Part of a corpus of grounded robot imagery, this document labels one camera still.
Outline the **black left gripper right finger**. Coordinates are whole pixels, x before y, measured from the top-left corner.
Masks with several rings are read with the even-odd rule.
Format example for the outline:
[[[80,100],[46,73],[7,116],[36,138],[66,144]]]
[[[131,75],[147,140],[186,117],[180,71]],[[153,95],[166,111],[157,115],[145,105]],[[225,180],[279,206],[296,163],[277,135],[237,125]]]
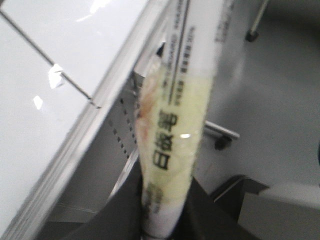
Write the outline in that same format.
[[[221,209],[193,178],[173,240],[257,240]]]

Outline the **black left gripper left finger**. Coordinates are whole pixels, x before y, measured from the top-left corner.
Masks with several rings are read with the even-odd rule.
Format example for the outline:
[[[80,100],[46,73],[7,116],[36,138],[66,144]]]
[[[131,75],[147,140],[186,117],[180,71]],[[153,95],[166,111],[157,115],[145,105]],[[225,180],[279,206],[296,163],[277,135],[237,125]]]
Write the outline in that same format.
[[[131,172],[119,191],[88,223],[64,240],[139,240],[141,238],[142,177]]]

